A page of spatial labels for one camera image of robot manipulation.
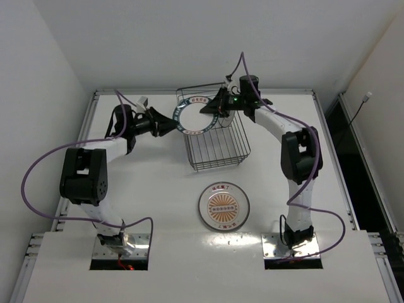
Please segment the white plate grey pattern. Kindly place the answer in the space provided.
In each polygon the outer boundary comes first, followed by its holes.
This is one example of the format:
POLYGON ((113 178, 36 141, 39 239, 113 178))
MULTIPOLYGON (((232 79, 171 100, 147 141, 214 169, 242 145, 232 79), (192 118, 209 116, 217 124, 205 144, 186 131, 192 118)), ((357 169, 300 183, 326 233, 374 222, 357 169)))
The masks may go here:
POLYGON ((232 110, 229 112, 229 115, 227 117, 219 117, 218 119, 218 124, 221 128, 227 128, 231 125, 233 119, 235 116, 235 111, 232 110))

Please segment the green rimmed white plate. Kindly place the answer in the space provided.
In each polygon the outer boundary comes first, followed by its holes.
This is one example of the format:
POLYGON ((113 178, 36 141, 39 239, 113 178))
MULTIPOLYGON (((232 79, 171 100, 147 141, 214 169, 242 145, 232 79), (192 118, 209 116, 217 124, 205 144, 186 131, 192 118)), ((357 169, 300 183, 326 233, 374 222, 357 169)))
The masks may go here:
POLYGON ((177 122, 176 129, 185 135, 200 135, 208 132, 218 121, 218 114, 202 114, 200 110, 211 98, 197 95, 180 101, 173 111, 172 118, 177 122))

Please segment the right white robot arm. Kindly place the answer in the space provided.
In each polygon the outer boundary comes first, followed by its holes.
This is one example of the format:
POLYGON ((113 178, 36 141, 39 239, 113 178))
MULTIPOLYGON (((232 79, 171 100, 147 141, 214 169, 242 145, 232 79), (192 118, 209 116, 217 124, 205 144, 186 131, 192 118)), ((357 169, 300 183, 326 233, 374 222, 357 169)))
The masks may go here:
POLYGON ((243 112, 252 122, 273 135, 281 144, 281 170, 288 181, 288 214, 280 240, 289 249, 312 239, 312 189, 322 167, 318 132, 297 119, 280 113, 267 98, 262 98, 256 76, 242 76, 221 87, 201 110, 228 118, 233 111, 243 112))

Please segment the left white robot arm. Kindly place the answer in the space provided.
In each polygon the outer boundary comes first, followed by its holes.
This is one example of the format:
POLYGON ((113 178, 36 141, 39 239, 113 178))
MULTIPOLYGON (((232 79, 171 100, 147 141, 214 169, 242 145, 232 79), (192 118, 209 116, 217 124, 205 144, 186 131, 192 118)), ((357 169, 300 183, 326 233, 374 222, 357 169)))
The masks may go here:
POLYGON ((129 155, 137 136, 145 133, 155 138, 165 136, 178 124, 149 107, 148 99, 141 97, 134 106, 120 104, 114 108, 102 140, 88 140, 66 150, 60 195, 86 213, 100 244, 118 256, 129 256, 135 245, 127 232, 128 223, 114 213, 107 200, 108 164, 129 155))

